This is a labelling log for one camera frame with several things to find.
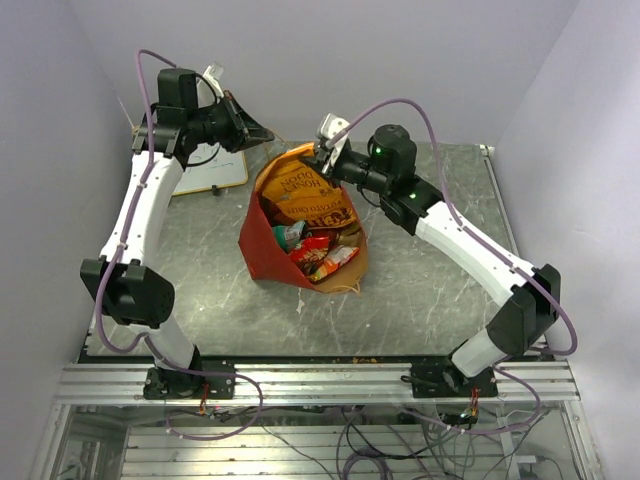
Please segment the orange honey dijon chips bag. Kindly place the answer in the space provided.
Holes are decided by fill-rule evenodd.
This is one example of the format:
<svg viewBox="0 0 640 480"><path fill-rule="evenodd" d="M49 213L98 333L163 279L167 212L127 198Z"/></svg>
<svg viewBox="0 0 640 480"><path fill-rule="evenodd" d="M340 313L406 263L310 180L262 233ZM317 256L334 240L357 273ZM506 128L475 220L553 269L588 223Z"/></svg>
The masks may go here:
<svg viewBox="0 0 640 480"><path fill-rule="evenodd" d="M314 159L314 144L289 149L259 173L254 190L273 225L304 221L311 229L341 229L357 220L348 195L304 163Z"/></svg>

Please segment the red paper bag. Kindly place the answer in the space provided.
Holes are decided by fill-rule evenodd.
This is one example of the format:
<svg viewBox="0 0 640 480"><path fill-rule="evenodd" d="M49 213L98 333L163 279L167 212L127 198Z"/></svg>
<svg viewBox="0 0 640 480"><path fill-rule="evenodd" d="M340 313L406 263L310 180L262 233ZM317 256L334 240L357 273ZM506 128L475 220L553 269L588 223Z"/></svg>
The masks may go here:
<svg viewBox="0 0 640 480"><path fill-rule="evenodd" d="M346 190L339 187L348 195L357 220L341 229L311 229L306 225L300 241L309 236L328 236L331 240L329 252L338 245L345 245L359 247L359 253L334 274L312 283L307 276L322 260L300 268L289 259L290 251L286 253L277 245L272 232L272 228L279 224L271 224L259 205L257 192L254 190L255 182L238 240L251 278L280 282L320 293L358 291L360 280L368 269L367 241L362 223Z"/></svg>

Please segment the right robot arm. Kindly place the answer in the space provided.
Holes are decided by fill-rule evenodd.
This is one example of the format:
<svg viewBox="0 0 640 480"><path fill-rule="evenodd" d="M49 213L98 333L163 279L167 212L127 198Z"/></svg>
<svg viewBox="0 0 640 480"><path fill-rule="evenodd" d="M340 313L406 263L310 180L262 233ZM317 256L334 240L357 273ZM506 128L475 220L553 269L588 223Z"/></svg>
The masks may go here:
<svg viewBox="0 0 640 480"><path fill-rule="evenodd" d="M495 363L529 351L558 318L561 277L511 254L449 207L443 193L416 172L417 146L400 125L383 125L367 151L351 148L347 120L329 114L317 131L311 167L333 182L378 195L385 216L408 234L447 255L498 305L493 319L446 356L432 377L415 387L444 388L459 396Z"/></svg>

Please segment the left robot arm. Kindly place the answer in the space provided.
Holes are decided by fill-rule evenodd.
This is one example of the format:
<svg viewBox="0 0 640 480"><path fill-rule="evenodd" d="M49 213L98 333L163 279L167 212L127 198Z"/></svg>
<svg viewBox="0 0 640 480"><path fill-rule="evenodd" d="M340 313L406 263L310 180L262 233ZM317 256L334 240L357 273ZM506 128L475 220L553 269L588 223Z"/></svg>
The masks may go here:
<svg viewBox="0 0 640 480"><path fill-rule="evenodd" d="M94 331L113 353L144 343L154 357L143 396L165 400L199 395L207 384L197 346L173 316L175 288L154 270L162 225L190 156L202 145L230 154L273 140L219 84L219 70L199 74L167 68L158 99L134 130L131 175L111 236L80 277L95 302Z"/></svg>

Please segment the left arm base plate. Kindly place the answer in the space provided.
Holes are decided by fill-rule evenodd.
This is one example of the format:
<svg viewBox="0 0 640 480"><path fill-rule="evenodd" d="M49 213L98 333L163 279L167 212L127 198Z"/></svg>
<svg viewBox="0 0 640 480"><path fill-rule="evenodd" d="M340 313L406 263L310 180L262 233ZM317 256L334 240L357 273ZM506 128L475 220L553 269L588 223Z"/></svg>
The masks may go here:
<svg viewBox="0 0 640 480"><path fill-rule="evenodd" d="M197 375L159 367L150 368L143 386L146 400L232 399L236 370L232 365L205 361Z"/></svg>

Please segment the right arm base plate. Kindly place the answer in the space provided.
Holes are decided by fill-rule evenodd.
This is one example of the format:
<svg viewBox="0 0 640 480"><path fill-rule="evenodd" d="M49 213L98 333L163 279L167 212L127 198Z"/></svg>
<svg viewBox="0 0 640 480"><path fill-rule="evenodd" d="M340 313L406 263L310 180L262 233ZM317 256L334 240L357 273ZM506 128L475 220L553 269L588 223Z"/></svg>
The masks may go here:
<svg viewBox="0 0 640 480"><path fill-rule="evenodd" d="M493 398L498 395L492 368L474 377L465 377L447 361L412 364L401 381L411 386L414 398Z"/></svg>

